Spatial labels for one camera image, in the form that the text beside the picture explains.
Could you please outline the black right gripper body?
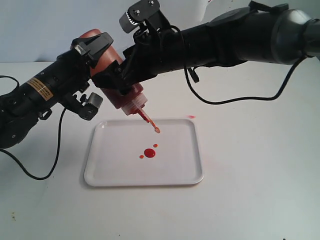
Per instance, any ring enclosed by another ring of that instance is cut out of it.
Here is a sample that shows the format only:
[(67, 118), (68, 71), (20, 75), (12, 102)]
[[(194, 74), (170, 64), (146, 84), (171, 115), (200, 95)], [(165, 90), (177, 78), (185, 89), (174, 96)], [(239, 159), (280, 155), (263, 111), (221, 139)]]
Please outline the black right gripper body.
[(155, 30), (140, 24), (133, 40), (134, 45), (123, 52), (121, 78), (127, 86), (162, 73), (212, 66), (215, 62), (213, 29), (207, 23), (185, 30), (173, 25)]

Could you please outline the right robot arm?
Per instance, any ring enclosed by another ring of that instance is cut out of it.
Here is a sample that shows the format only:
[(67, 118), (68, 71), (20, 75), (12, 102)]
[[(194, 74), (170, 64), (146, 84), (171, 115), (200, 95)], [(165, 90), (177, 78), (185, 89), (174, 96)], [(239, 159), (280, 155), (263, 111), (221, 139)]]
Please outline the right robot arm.
[(131, 86), (158, 74), (186, 69), (194, 82), (199, 67), (234, 67), (245, 62), (292, 65), (320, 55), (320, 21), (288, 4), (267, 6), (251, 1), (210, 22), (177, 30), (157, 0), (141, 0), (119, 19), (135, 44), (122, 63), (93, 76), (99, 88), (126, 94)]

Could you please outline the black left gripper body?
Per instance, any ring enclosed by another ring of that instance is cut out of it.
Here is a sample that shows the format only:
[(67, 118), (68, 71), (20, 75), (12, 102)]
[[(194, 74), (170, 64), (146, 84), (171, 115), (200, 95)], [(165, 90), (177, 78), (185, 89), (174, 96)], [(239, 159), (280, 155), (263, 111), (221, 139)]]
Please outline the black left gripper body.
[(65, 95), (83, 93), (89, 87), (89, 67), (72, 49), (22, 84), (14, 94), (16, 113), (44, 112)]

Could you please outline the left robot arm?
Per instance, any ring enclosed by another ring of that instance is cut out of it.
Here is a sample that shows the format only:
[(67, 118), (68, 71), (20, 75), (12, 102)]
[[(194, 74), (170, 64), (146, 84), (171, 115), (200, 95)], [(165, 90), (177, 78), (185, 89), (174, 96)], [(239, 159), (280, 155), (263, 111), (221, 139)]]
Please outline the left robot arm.
[(103, 98), (92, 93), (77, 100), (76, 92), (89, 87), (90, 69), (112, 45), (106, 33), (76, 38), (71, 49), (52, 64), (10, 93), (0, 97), (0, 147), (7, 149), (20, 143), (39, 120), (47, 120), (52, 107), (61, 104), (80, 118), (90, 121), (99, 111)]

